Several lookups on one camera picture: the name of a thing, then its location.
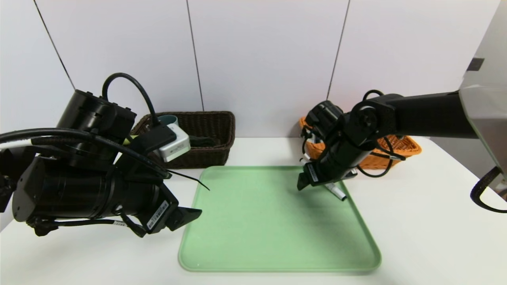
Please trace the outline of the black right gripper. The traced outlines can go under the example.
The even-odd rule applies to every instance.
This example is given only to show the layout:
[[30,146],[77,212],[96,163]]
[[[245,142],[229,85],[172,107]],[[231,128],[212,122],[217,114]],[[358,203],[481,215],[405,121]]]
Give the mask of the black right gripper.
[[297,177],[297,190],[307,186],[336,183],[353,177],[351,172],[359,164],[359,148],[348,141],[326,146],[319,158],[307,162]]

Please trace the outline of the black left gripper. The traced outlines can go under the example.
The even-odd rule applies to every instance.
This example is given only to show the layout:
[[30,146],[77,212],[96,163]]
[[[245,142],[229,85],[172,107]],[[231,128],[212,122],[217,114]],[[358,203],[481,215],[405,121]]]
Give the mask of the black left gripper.
[[198,219],[201,209],[179,206],[165,186],[170,176],[139,165],[113,165],[106,173],[104,217],[119,217],[135,234],[156,234],[167,227],[171,231]]

